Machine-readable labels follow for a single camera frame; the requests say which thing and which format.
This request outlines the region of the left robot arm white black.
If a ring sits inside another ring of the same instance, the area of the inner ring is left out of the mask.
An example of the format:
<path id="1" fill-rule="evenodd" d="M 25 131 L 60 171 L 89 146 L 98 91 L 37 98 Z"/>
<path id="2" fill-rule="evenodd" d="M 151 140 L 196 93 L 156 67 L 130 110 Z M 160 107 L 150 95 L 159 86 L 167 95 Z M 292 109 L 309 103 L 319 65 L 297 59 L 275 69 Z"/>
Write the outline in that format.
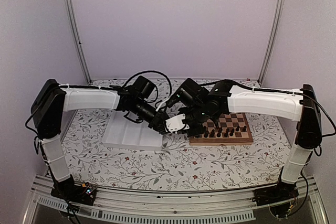
<path id="1" fill-rule="evenodd" d="M 154 83 L 140 76 L 130 86 L 77 86 L 60 84 L 48 79 L 31 106 L 29 121 L 33 121 L 45 163 L 47 164 L 58 192 L 67 200 L 78 195 L 73 176 L 61 147 L 61 122 L 64 112 L 81 109 L 105 109 L 131 112 L 149 128 L 165 134 L 165 122 L 169 116 L 156 109 L 146 99 L 152 93 Z"/>

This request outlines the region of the wooden chess board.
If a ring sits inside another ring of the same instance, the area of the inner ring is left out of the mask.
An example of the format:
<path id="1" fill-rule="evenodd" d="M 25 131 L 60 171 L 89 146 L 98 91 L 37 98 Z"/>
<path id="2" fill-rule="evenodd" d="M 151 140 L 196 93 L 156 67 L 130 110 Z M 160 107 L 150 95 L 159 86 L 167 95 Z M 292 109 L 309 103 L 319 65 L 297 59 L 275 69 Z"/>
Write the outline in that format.
<path id="1" fill-rule="evenodd" d="M 203 123 L 204 133 L 190 137 L 194 146 L 252 145 L 253 137 L 245 113 L 222 114 L 216 125 L 212 120 Z"/>

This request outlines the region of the dark chess rook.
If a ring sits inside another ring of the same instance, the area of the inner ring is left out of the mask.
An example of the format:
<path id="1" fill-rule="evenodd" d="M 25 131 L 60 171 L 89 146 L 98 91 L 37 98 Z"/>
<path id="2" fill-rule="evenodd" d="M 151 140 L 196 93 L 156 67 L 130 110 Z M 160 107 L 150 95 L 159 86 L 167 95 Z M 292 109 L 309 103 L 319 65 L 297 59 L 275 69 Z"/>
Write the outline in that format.
<path id="1" fill-rule="evenodd" d="M 224 137 L 228 137 L 229 132 L 230 132 L 230 129 L 227 128 L 226 131 L 225 131 L 225 133 L 224 133 Z"/>

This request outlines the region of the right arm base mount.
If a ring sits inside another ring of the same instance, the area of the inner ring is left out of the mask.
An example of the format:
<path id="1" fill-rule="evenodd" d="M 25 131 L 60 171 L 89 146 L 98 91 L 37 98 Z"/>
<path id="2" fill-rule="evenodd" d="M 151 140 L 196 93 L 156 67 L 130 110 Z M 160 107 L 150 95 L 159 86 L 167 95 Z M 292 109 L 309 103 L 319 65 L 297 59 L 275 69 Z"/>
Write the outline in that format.
<path id="1" fill-rule="evenodd" d="M 299 193 L 296 186 L 275 185 L 254 190 L 253 202 L 257 206 L 269 206 L 270 213 L 276 218 L 287 218 L 292 212 Z"/>

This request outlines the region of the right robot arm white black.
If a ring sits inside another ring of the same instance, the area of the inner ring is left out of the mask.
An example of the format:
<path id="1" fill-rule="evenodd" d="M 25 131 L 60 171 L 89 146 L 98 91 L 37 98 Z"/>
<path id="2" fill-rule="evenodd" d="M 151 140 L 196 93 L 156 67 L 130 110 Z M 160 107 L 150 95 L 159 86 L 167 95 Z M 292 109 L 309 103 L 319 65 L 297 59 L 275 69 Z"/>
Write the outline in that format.
<path id="1" fill-rule="evenodd" d="M 276 201 L 291 194 L 291 185 L 296 183 L 309 156 L 325 137 L 321 126 L 321 113 L 325 110 L 308 84 L 300 89 L 282 90 L 221 80 L 207 90 L 188 78 L 168 99 L 167 106 L 172 107 L 178 102 L 184 107 L 178 115 L 165 121 L 165 128 L 168 132 L 184 131 L 188 136 L 203 133 L 202 124 L 208 119 L 217 122 L 220 115 L 230 113 L 271 115 L 297 123 L 296 137 L 280 174 L 281 182 L 271 190 Z"/>

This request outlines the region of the white plastic tray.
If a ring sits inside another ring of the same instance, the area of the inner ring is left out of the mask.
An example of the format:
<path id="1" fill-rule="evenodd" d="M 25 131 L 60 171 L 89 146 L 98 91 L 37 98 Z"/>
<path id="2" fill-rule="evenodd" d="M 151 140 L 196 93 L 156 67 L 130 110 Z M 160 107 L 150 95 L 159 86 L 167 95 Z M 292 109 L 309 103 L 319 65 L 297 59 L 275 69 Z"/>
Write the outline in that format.
<path id="1" fill-rule="evenodd" d="M 102 137 L 106 147 L 141 151 L 160 151 L 163 136 L 148 127 L 148 123 L 135 124 L 124 118 L 122 112 L 113 111 Z"/>

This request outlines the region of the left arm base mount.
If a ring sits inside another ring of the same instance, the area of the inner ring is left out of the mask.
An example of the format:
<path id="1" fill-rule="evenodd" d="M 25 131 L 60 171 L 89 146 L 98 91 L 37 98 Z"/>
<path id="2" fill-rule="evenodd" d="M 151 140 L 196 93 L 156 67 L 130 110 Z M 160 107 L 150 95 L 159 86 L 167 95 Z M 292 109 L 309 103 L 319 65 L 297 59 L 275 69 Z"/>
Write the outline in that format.
<path id="1" fill-rule="evenodd" d="M 93 206 L 97 194 L 97 187 L 88 182 L 76 185 L 74 182 L 54 183 L 51 195 L 56 198 Z"/>

